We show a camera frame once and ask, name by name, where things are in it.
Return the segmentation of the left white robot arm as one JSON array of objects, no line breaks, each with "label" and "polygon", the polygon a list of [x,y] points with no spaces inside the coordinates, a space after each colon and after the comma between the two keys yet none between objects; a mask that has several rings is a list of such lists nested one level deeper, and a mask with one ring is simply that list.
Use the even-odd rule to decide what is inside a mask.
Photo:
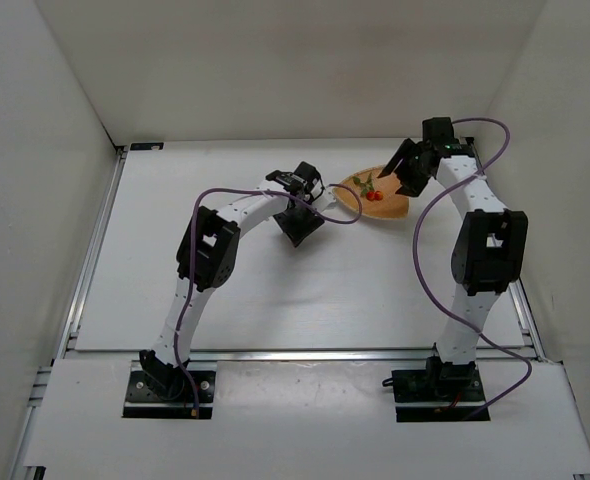
[{"label": "left white robot arm", "polygon": [[244,235],[274,219],[297,247],[324,224],[319,213],[331,203],[321,174],[302,162],[293,172],[269,173],[251,195],[224,207],[196,207],[177,250],[176,291],[164,326],[153,346],[139,352],[155,395],[174,401],[192,388],[185,370],[196,327],[212,294],[231,277]]}]

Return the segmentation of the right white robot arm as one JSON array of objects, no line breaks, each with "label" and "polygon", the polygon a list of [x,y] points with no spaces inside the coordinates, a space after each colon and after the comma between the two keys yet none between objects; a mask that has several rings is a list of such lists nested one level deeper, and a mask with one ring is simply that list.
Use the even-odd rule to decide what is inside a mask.
[{"label": "right white robot arm", "polygon": [[454,125],[449,117],[423,121],[421,141],[405,140],[381,173],[396,176],[398,194],[409,198],[436,180],[462,220],[451,254],[453,302],[438,307],[447,324],[424,371],[406,381],[414,402],[422,394],[461,397],[473,385],[477,344],[492,307],[520,277],[526,245],[527,215],[491,191],[485,169],[473,148],[456,138]]}]

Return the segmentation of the cherry pair with green leaves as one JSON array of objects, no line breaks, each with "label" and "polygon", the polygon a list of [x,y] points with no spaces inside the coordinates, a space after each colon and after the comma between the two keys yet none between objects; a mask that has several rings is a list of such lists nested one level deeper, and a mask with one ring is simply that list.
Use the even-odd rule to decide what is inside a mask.
[{"label": "cherry pair with green leaves", "polygon": [[383,192],[375,188],[372,173],[367,176],[354,175],[351,180],[353,185],[359,189],[360,196],[367,201],[381,201],[384,198]]}]

